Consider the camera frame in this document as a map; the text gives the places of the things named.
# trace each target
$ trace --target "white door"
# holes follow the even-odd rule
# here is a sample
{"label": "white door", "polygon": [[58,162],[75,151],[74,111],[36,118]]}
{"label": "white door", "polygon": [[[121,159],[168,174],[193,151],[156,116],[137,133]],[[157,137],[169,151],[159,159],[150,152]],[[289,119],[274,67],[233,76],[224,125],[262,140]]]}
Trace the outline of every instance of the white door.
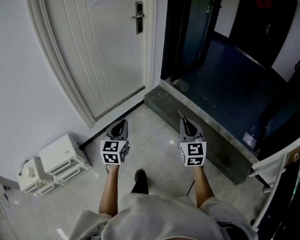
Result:
{"label": "white door", "polygon": [[44,0],[62,58],[94,118],[145,85],[145,33],[136,3],[145,0]]}

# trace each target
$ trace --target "black shoe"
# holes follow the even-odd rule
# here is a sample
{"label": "black shoe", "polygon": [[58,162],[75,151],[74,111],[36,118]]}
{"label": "black shoe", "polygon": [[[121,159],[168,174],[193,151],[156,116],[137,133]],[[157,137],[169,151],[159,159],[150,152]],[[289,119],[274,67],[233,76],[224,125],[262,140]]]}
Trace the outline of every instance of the black shoe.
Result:
{"label": "black shoe", "polygon": [[147,180],[146,172],[143,169],[139,169],[135,172],[134,182],[137,182],[138,180],[142,180],[142,181]]}

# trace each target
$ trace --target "dark blue floor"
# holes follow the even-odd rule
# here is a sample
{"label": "dark blue floor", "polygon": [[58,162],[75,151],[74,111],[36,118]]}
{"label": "dark blue floor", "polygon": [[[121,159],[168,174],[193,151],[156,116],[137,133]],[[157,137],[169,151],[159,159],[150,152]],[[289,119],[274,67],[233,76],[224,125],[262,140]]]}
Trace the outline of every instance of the dark blue floor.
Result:
{"label": "dark blue floor", "polygon": [[232,45],[214,38],[203,67],[181,78],[181,91],[248,147],[242,138],[287,84],[273,69],[264,69]]}

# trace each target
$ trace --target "door lock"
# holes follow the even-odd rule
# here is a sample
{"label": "door lock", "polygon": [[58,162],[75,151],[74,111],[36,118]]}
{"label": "door lock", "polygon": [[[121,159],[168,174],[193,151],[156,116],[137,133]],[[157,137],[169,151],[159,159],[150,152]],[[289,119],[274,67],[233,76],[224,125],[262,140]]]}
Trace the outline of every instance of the door lock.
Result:
{"label": "door lock", "polygon": [[142,2],[135,3],[135,15],[132,16],[132,19],[135,19],[136,25],[136,34],[142,33],[144,31],[144,6]]}

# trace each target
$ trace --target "person's arm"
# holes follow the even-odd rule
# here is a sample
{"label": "person's arm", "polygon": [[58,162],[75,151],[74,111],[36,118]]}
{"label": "person's arm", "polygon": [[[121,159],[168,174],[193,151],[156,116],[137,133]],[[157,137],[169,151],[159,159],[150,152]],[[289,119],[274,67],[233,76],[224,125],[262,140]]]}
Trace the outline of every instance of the person's arm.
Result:
{"label": "person's arm", "polygon": [[215,196],[201,166],[194,167],[194,187],[197,207],[200,207],[206,200]]}
{"label": "person's arm", "polygon": [[103,189],[99,213],[115,216],[118,214],[118,172],[119,165],[110,165]]}

